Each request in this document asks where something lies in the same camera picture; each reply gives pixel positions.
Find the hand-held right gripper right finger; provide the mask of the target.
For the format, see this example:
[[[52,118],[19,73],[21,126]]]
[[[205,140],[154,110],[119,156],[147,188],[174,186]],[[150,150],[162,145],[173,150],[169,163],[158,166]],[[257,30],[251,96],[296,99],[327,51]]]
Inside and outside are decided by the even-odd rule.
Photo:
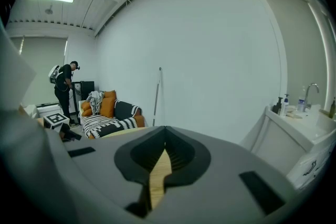
[[[275,168],[243,147],[167,126],[172,172],[153,223],[278,223],[297,191]]]

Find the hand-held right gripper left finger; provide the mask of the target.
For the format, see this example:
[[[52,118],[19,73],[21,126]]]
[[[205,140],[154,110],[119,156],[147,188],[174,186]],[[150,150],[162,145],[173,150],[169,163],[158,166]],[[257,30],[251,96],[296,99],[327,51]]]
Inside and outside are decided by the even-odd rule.
[[[161,202],[151,208],[150,172],[164,149],[164,127],[97,140],[62,142],[47,132],[60,181],[64,218],[165,218]]]

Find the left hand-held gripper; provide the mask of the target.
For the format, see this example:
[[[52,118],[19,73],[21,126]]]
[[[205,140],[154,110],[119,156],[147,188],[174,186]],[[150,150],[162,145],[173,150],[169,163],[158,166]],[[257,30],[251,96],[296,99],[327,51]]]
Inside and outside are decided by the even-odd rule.
[[[47,129],[54,130],[62,141],[81,140],[82,136],[70,131],[69,118],[63,114],[56,113],[43,117],[43,125]]]

